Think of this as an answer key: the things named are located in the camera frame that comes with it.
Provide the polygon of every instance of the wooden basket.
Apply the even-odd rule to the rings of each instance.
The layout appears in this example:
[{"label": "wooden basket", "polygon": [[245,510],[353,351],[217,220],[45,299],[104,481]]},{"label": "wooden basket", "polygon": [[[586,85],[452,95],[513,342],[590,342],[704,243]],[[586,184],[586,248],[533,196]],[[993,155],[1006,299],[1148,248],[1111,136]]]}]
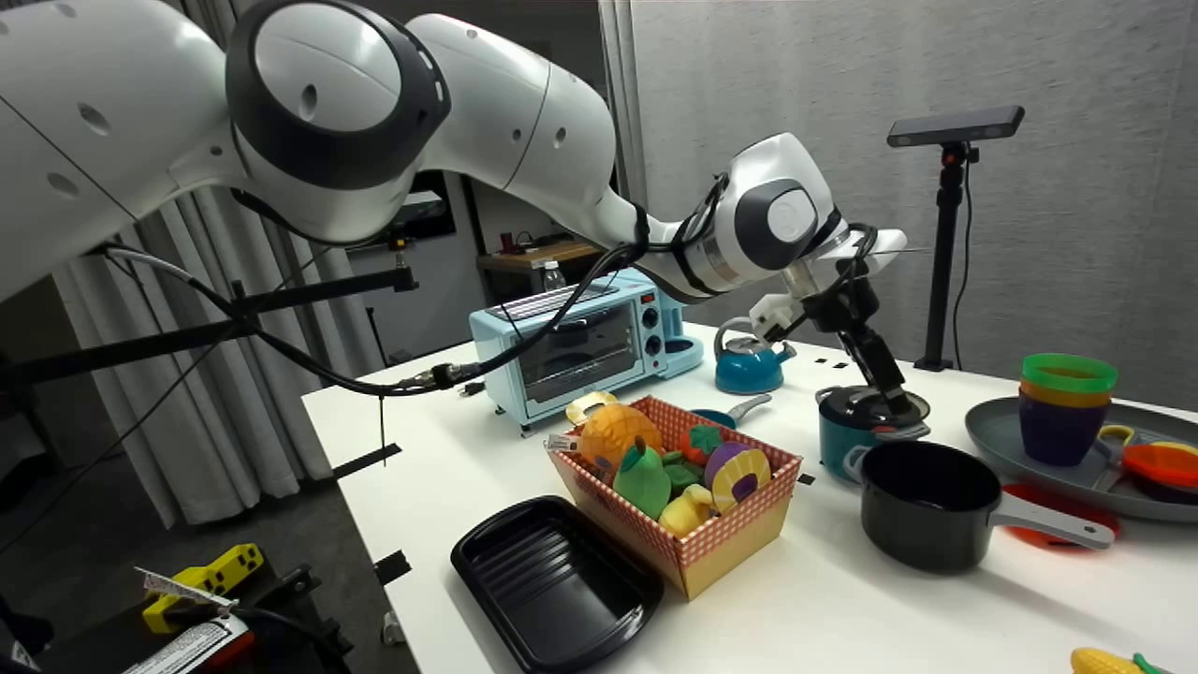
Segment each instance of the wooden basket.
[{"label": "wooden basket", "polygon": [[[644,396],[631,410],[641,410],[660,430],[665,449],[690,449],[690,430],[709,425],[704,416],[680,414],[665,400]],[[711,588],[722,575],[740,566],[747,553],[756,553],[762,542],[780,541],[794,481],[797,481],[797,457],[781,454],[759,440],[736,435],[731,426],[719,426],[722,444],[747,444],[762,449],[772,460],[774,481],[756,492],[747,503],[740,503],[732,513],[716,516],[690,533],[685,541],[675,541],[661,525],[644,516],[635,507],[629,507],[621,493],[614,493],[603,481],[596,481],[573,454],[552,454],[554,469],[573,493],[573,507],[590,516],[603,533],[621,541],[629,550],[635,550],[650,568],[660,568],[685,601],[696,601],[704,588]]]}]

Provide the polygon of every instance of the toy kitchen appliance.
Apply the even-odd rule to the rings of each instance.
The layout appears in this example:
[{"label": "toy kitchen appliance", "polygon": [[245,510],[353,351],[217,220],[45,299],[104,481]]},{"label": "toy kitchen appliance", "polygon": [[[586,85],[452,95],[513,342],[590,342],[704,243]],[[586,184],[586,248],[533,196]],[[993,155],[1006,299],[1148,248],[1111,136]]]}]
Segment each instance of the toy kitchen appliance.
[{"label": "toy kitchen appliance", "polygon": [[[473,310],[483,360],[524,342],[554,320],[573,284]],[[644,379],[676,379],[704,365],[680,332],[680,306],[641,270],[596,276],[563,321],[520,360],[485,376],[489,400],[520,426],[557,416],[590,390],[624,390]]]}]

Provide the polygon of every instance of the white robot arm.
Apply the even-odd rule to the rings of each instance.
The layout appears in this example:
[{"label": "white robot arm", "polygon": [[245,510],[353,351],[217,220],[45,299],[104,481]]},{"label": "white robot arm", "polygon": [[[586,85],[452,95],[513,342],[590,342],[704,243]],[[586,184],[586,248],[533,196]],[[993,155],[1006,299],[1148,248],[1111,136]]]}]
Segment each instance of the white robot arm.
[{"label": "white robot arm", "polygon": [[631,248],[680,299],[786,273],[791,293],[751,306],[762,336],[817,314],[881,390],[901,386],[852,332],[877,306],[865,273],[907,238],[852,229],[794,136],[747,148],[690,218],[660,220],[610,190],[614,119],[590,85],[447,15],[398,25],[348,0],[263,0],[222,54],[162,0],[0,10],[0,170],[0,299],[195,188],[343,243],[438,170]]}]

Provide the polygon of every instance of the black tray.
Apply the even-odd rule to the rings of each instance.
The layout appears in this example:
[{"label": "black tray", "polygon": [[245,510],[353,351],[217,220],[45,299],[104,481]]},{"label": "black tray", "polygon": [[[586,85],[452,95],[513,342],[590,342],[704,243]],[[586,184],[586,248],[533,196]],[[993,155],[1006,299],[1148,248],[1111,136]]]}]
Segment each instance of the black tray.
[{"label": "black tray", "polygon": [[494,513],[448,563],[520,671],[596,668],[661,601],[661,581],[563,500]]},{"label": "black tray", "polygon": [[[1111,405],[1109,425],[1126,425],[1148,444],[1188,444],[1198,445],[1198,426],[1174,416],[1156,416],[1147,410]],[[1198,525],[1198,503],[1164,503],[1131,486],[1121,469],[1111,469],[1098,449],[1081,466],[1056,469],[1021,454],[1019,396],[998,396],[973,405],[967,416],[973,445],[1006,476],[1051,486],[1074,503],[1164,525]]]}]

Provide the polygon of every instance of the stacked cups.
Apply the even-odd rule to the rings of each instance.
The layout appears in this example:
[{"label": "stacked cups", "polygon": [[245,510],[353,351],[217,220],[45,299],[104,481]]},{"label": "stacked cups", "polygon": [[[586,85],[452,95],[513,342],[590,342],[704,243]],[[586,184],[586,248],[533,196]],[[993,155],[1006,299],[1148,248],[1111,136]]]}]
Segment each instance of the stacked cups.
[{"label": "stacked cups", "polygon": [[1104,360],[1037,351],[1021,360],[1021,449],[1041,466],[1081,466],[1109,410],[1121,371]]}]

